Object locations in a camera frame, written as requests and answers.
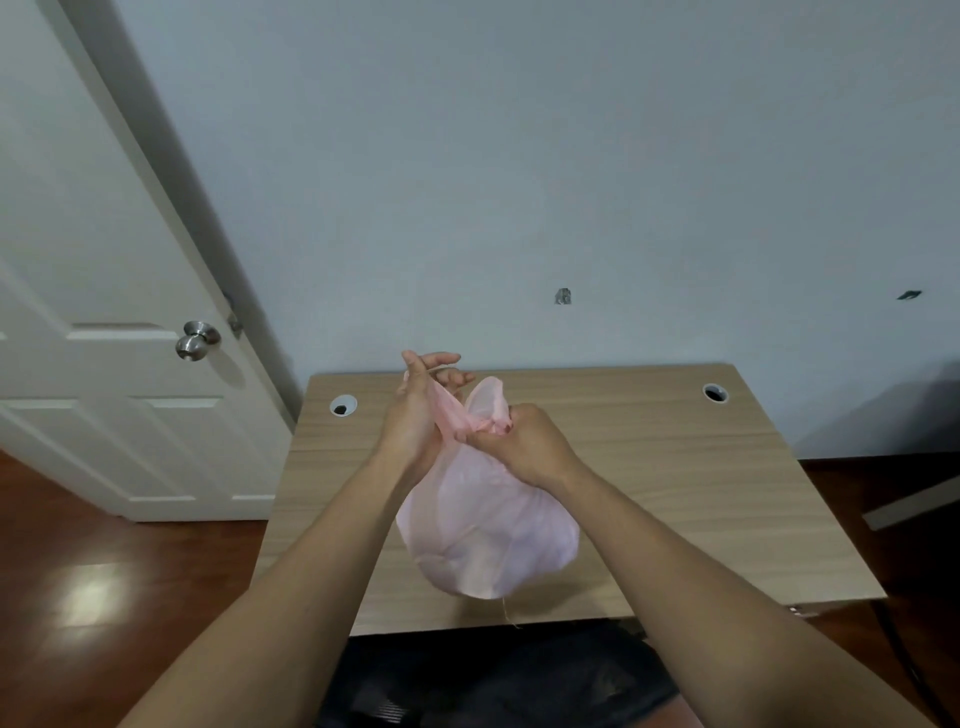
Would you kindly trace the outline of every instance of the wooden desk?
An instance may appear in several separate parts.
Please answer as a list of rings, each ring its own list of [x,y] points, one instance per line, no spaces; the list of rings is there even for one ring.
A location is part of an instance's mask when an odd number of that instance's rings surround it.
[[[512,402],[543,407],[591,468],[781,604],[884,596],[813,484],[730,365],[478,373]],[[254,578],[323,511],[376,441],[400,375],[314,376],[307,388]],[[704,385],[729,393],[709,400]],[[335,417],[342,394],[359,404]],[[444,594],[391,530],[352,634],[627,617],[586,537],[566,569],[506,604]]]

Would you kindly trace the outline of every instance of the forearm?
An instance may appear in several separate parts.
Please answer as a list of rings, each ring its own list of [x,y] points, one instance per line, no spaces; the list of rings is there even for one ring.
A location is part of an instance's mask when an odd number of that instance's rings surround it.
[[[318,709],[403,500],[375,455],[274,566],[177,659],[124,728],[296,726]]]
[[[586,468],[555,495],[707,725],[929,726],[846,652]]]

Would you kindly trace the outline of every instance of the hand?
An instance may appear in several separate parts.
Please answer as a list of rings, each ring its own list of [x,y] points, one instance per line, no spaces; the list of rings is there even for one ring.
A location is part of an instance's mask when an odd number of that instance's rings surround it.
[[[433,467],[443,446],[443,438],[430,408],[430,378],[439,381],[447,392],[463,401],[461,388],[472,382],[474,376],[471,372],[445,366],[460,361],[458,353],[435,352],[418,356],[406,351],[402,356],[407,365],[407,378],[396,390],[396,398],[387,409],[376,451],[398,463],[403,469],[402,484],[410,489]]]
[[[510,408],[514,426],[506,435],[458,433],[457,439],[492,455],[518,480],[553,495],[572,474],[586,468],[553,420],[535,404]]]

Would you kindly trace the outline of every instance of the string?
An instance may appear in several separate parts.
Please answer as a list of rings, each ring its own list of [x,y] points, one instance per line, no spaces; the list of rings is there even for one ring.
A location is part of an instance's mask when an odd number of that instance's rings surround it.
[[[507,597],[504,596],[501,601],[503,601],[503,618],[512,624],[516,629],[520,628],[520,625],[510,619],[510,615],[507,614]]]

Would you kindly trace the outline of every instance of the door panel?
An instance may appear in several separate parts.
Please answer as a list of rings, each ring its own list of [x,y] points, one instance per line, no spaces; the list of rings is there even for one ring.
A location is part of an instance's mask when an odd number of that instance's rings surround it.
[[[0,448],[131,519],[266,518],[290,418],[57,3],[4,4],[0,64]]]

